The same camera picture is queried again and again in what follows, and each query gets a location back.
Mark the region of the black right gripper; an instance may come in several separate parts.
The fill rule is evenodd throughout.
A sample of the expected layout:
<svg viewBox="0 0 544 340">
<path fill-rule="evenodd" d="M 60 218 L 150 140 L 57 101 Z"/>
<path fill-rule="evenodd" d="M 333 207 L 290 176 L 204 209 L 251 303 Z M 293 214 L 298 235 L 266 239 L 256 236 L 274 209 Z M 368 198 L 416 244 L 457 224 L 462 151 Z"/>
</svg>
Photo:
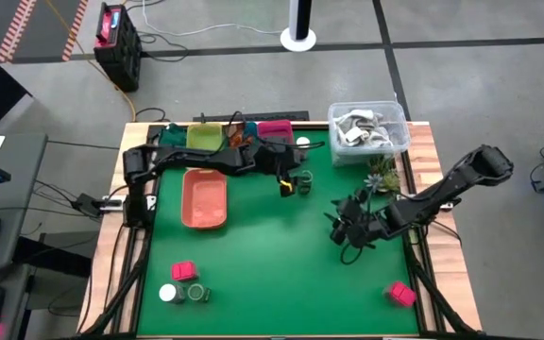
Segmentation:
<svg viewBox="0 0 544 340">
<path fill-rule="evenodd" d="M 341 217 L 335 217 L 327 212 L 324 212 L 324 215 L 331 220 L 334 230 L 344 229 L 348 242 L 353 247 L 368 247 L 374 241 L 386 238 L 384 225 L 374 215 L 368 212 L 353 214 L 355 201 L 352 197 L 335 199 L 331 204 Z"/>
</svg>

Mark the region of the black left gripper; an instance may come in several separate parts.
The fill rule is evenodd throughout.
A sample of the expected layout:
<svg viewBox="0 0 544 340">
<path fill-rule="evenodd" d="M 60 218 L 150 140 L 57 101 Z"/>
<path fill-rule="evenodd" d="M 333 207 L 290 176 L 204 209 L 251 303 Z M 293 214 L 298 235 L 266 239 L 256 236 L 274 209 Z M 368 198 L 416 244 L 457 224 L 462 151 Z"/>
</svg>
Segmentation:
<svg viewBox="0 0 544 340">
<path fill-rule="evenodd" d="M 297 179 L 290 172 L 301 165 L 301 156 L 293 147 L 284 144 L 257 143 L 251 151 L 254 160 L 253 171 L 275 176 L 279 182 L 280 196 L 288 197 L 296 193 Z M 308 187 L 313 186 L 314 175 L 308 170 Z"/>
</svg>

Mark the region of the pink block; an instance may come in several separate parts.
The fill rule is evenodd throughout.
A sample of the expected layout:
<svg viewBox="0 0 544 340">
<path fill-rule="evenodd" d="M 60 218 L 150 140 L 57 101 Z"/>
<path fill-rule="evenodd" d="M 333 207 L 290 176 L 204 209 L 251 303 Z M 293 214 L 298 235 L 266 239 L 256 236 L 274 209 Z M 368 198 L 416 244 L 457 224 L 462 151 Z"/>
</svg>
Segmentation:
<svg viewBox="0 0 544 340">
<path fill-rule="evenodd" d="M 194 281 L 199 278 L 196 264 L 192 261 L 173 263 L 170 275 L 173 281 Z"/>
<path fill-rule="evenodd" d="M 417 301 L 417 294 L 405 283 L 395 281 L 384 291 L 385 296 L 400 307 L 412 307 Z"/>
</svg>

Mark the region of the pink bin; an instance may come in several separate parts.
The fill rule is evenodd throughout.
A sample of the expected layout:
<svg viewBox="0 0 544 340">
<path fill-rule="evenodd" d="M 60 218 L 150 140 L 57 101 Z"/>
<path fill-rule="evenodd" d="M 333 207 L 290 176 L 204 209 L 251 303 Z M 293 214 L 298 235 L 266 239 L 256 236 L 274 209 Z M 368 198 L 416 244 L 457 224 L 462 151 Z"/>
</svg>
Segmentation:
<svg viewBox="0 0 544 340">
<path fill-rule="evenodd" d="M 292 124 L 289 120 L 262 121 L 257 125 L 258 136 L 262 139 L 278 138 L 284 143 L 294 142 Z"/>
</svg>

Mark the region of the potted succulent plant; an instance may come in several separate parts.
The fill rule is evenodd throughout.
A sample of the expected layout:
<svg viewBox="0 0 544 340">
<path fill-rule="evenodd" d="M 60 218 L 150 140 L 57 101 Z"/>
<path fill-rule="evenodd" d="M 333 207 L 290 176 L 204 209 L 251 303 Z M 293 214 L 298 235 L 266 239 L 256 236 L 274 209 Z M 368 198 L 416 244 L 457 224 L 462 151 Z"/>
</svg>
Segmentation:
<svg viewBox="0 0 544 340">
<path fill-rule="evenodd" d="M 369 173 L 364 180 L 367 188 L 377 194 L 395 194 L 400 191 L 400 178 L 393 158 L 375 155 L 370 158 L 368 167 Z"/>
</svg>

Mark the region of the grey crumpled cloths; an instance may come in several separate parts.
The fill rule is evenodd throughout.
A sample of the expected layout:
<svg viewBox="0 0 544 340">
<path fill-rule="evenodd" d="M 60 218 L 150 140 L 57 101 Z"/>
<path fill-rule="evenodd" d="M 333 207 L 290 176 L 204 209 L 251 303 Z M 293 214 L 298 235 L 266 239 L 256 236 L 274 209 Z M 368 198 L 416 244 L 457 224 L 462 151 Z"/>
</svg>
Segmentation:
<svg viewBox="0 0 544 340">
<path fill-rule="evenodd" d="M 334 118 L 338 143 L 343 147 L 389 147 L 393 146 L 388 130 L 383 126 L 384 118 L 374 110 L 351 110 Z"/>
</svg>

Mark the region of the green table mat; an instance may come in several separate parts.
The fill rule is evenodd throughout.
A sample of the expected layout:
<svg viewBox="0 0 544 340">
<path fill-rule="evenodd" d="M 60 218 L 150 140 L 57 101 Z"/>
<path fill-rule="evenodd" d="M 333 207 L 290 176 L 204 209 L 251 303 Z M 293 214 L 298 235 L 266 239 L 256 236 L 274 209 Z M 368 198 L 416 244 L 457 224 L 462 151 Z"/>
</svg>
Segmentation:
<svg viewBox="0 0 544 340">
<path fill-rule="evenodd" d="M 413 334 L 416 313 L 389 301 L 385 289 L 409 280 L 399 239 L 373 248 L 338 246 L 330 238 L 332 200 L 364 183 L 363 166 L 332 164 L 329 134 L 307 137 L 325 145 L 308 153 L 314 175 L 308 195 L 281 197 L 271 176 L 250 174 L 228 181 L 223 227 L 195 230 L 181 222 L 180 169 L 160 180 L 158 208 L 145 274 L 137 332 L 167 335 L 371 335 Z M 199 278 L 171 279 L 171 265 L 195 263 Z M 159 290 L 180 285 L 185 300 L 163 302 Z M 200 283 L 208 302 L 188 298 Z"/>
</svg>

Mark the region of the orange plastic basket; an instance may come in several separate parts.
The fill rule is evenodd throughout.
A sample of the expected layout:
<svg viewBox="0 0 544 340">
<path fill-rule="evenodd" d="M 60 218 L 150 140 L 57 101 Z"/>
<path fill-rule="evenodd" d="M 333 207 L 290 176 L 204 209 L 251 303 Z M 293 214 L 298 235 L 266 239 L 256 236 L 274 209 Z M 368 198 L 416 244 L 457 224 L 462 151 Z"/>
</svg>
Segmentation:
<svg viewBox="0 0 544 340">
<path fill-rule="evenodd" d="M 187 170 L 182 182 L 183 225 L 196 230 L 219 229 L 227 215 L 227 177 L 215 170 Z"/>
</svg>

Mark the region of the clear plastic storage box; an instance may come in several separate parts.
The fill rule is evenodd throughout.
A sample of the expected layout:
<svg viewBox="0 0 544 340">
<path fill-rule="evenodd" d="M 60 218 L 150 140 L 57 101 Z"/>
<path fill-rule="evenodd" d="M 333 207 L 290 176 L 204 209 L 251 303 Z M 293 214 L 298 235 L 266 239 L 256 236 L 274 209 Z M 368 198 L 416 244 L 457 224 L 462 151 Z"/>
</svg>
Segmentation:
<svg viewBox="0 0 544 340">
<path fill-rule="evenodd" d="M 393 146 L 389 147 L 343 147 L 338 143 L 334 118 L 352 110 L 372 110 L 381 113 L 384 127 L 388 130 Z M 395 101 L 344 102 L 335 103 L 328 111 L 329 140 L 331 159 L 335 166 L 366 163 L 375 155 L 394 156 L 406 151 L 411 143 L 411 136 L 402 106 Z"/>
</svg>

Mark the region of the dark green bin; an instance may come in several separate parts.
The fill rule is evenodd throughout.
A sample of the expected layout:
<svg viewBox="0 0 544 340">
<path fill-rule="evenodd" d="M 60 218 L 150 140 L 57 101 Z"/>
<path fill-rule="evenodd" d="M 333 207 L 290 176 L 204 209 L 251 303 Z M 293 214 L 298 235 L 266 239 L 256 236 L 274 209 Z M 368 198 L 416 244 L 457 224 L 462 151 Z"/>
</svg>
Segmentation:
<svg viewBox="0 0 544 340">
<path fill-rule="evenodd" d="M 159 145 L 186 146 L 187 129 L 176 124 L 170 124 L 161 130 Z"/>
</svg>

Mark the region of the white tower fan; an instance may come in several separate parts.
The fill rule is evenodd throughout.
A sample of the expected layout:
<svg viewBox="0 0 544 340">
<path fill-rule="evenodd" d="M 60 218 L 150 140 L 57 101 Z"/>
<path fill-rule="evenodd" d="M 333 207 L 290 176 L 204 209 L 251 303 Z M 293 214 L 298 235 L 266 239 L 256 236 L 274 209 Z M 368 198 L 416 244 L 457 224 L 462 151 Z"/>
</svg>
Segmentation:
<svg viewBox="0 0 544 340">
<path fill-rule="evenodd" d="M 313 0 L 290 0 L 289 24 L 280 34 L 281 45 L 291 52 L 306 52 L 316 43 L 310 29 Z"/>
</svg>

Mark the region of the black power adapter box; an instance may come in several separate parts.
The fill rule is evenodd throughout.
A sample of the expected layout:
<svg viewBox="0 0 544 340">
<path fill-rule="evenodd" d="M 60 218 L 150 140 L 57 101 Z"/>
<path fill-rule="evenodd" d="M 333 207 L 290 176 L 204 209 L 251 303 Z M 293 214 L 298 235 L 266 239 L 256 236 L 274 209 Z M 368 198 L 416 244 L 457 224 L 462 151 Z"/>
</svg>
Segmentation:
<svg viewBox="0 0 544 340">
<path fill-rule="evenodd" d="M 96 199 L 90 195 L 80 194 L 71 202 L 71 207 L 89 217 L 100 217 L 103 212 L 101 208 L 104 204 L 102 199 Z"/>
</svg>

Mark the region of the red black device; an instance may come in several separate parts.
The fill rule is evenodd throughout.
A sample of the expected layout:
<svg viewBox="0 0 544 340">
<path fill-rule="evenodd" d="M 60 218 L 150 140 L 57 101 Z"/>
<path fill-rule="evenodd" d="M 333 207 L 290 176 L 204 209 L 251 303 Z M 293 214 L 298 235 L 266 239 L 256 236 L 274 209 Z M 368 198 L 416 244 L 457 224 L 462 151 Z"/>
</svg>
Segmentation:
<svg viewBox="0 0 544 340">
<path fill-rule="evenodd" d="M 122 14 L 121 6 L 101 4 L 95 33 L 95 48 L 111 47 L 116 44 L 116 35 Z"/>
</svg>

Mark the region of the grey desk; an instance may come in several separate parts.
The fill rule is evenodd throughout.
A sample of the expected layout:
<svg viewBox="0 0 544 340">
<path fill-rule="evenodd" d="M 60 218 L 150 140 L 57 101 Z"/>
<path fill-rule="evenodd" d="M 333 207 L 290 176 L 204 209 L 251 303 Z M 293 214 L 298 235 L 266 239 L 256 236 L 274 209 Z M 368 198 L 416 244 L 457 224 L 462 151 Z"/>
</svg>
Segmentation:
<svg viewBox="0 0 544 340">
<path fill-rule="evenodd" d="M 17 340 L 26 306 L 30 267 L 12 261 L 22 230 L 47 136 L 43 133 L 8 134 L 0 147 L 0 168 L 11 180 L 0 183 L 0 286 L 6 295 L 0 318 L 0 340 Z"/>
</svg>

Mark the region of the black frame strut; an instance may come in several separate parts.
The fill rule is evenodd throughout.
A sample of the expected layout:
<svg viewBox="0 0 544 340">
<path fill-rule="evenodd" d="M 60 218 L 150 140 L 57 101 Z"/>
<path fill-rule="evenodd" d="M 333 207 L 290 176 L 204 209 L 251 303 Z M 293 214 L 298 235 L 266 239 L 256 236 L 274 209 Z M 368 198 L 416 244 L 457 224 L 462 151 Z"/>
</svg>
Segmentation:
<svg viewBox="0 0 544 340">
<path fill-rule="evenodd" d="M 424 326 L 421 333 L 430 336 L 448 336 L 449 334 L 483 334 L 482 331 L 475 330 L 470 327 L 465 320 L 451 307 L 447 299 L 437 288 L 435 279 L 426 270 L 426 266 L 418 259 L 415 252 L 415 247 L 425 244 L 421 238 L 422 233 L 415 231 L 415 235 L 418 235 L 415 244 L 412 242 L 411 234 L 412 232 L 408 231 L 405 236 L 401 237 L 404 244 L 404 254 L 407 267 L 413 273 L 416 279 L 416 284 L 421 283 L 430 296 L 433 323 L 435 324 L 434 330 L 429 330 L 426 326 Z"/>
<path fill-rule="evenodd" d="M 145 264 L 147 262 L 147 257 L 150 249 L 151 237 L 152 230 L 147 229 L 144 232 L 143 246 L 141 252 L 139 253 L 136 264 L 132 267 L 131 271 L 123 278 L 117 292 L 112 297 L 112 300 L 104 308 L 103 312 L 98 316 L 92 326 L 86 331 L 81 331 L 79 333 L 80 338 L 87 339 L 89 336 L 103 335 L 104 330 L 106 329 L 112 318 L 115 316 L 121 304 L 125 301 L 129 289 L 145 270 Z"/>
</svg>

